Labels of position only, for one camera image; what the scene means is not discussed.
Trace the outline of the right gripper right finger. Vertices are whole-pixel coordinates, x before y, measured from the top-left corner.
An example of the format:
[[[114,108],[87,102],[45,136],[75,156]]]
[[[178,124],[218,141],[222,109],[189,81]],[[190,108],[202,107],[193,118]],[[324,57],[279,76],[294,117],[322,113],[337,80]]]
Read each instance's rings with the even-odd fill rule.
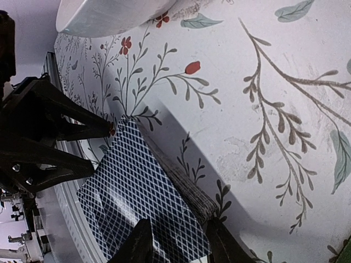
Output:
[[[206,236],[211,246],[210,262],[254,263],[219,219],[207,222]]]

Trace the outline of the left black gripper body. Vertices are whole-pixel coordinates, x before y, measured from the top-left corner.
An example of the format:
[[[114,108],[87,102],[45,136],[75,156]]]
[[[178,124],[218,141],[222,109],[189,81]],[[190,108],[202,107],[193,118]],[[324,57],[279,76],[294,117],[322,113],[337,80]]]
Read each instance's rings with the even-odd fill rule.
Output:
[[[25,78],[1,103],[1,188],[35,193],[35,77]]]

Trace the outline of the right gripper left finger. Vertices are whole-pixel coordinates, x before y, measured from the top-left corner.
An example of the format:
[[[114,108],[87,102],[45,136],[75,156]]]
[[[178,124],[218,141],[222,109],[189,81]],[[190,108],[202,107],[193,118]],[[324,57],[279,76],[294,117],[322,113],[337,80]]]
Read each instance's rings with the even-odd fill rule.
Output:
[[[152,229],[149,219],[140,219],[118,252],[107,263],[152,262]]]

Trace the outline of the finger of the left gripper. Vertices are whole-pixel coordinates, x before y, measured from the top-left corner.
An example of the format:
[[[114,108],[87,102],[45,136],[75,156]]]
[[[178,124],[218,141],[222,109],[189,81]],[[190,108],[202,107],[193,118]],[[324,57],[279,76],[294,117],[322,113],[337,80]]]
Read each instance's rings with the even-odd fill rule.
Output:
[[[91,161],[18,136],[1,137],[1,189],[37,193],[90,177]]]
[[[48,80],[35,79],[30,89],[47,110],[58,141],[76,141],[107,137],[110,124],[105,119],[77,105]]]

